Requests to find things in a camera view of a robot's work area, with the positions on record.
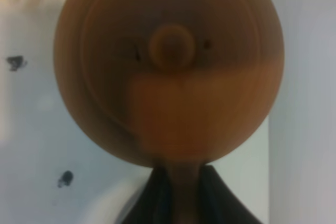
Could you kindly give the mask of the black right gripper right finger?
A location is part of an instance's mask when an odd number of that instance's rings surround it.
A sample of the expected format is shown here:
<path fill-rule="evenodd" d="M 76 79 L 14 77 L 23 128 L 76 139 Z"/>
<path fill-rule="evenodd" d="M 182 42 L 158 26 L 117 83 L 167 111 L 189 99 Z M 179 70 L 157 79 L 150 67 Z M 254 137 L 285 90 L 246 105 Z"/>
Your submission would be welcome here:
<path fill-rule="evenodd" d="M 224 183 L 211 165 L 201 167 L 198 181 L 200 223 L 261 224 Z"/>

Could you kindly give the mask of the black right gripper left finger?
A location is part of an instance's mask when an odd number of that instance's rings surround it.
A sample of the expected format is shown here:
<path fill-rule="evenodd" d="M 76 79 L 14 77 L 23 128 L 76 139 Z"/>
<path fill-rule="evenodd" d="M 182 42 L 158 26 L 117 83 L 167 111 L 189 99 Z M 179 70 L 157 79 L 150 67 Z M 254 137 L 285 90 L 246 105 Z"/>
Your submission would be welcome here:
<path fill-rule="evenodd" d="M 153 169 L 140 197 L 122 223 L 165 224 L 172 222 L 172 188 L 164 168 Z"/>

